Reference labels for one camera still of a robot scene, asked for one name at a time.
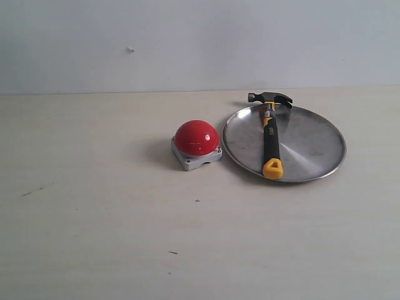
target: white wall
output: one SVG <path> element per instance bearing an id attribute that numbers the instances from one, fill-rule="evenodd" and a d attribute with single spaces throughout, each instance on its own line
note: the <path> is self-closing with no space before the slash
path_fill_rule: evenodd
<path id="1" fill-rule="evenodd" d="M 1 94 L 367 84 L 400 84 L 399 0 L 0 3 Z"/>

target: round tray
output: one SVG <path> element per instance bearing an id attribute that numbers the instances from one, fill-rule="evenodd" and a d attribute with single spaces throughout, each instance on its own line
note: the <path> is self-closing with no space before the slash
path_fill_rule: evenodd
<path id="1" fill-rule="evenodd" d="M 233 114 L 222 130 L 226 152 L 240 166 L 262 177 L 263 105 Z M 279 150 L 284 175 L 277 181 L 302 183 L 332 174 L 346 155 L 340 131 L 315 112 L 276 105 Z"/>

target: hammer head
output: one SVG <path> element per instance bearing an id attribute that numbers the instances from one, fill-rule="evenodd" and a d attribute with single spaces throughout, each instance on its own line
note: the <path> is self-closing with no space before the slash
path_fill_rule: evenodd
<path id="1" fill-rule="evenodd" d="M 263 92 L 262 94 L 254 94 L 253 92 L 249 93 L 248 96 L 249 102 L 260 101 L 262 103 L 265 102 L 275 102 L 279 104 L 283 104 L 288 108 L 292 108 L 293 100 L 287 97 L 284 94 L 280 94 L 278 92 Z"/>

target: stainless steel plate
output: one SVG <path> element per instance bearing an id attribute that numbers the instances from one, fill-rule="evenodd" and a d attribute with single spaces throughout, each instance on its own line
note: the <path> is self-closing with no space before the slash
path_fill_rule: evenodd
<path id="1" fill-rule="evenodd" d="M 239 165 L 260 175 L 263 168 L 263 105 L 231 116 L 222 131 L 226 152 Z M 284 175 L 277 181 L 301 183 L 332 174 L 346 155 L 339 130 L 320 115 L 293 106 L 276 105 L 280 153 Z"/>

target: hammer handle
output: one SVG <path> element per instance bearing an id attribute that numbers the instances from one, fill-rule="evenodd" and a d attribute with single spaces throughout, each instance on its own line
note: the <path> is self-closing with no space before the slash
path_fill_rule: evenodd
<path id="1" fill-rule="evenodd" d="M 279 154 L 278 127 L 274 113 L 274 103 L 264 104 L 264 164 L 262 173 L 268 179 L 283 176 L 283 166 Z"/>

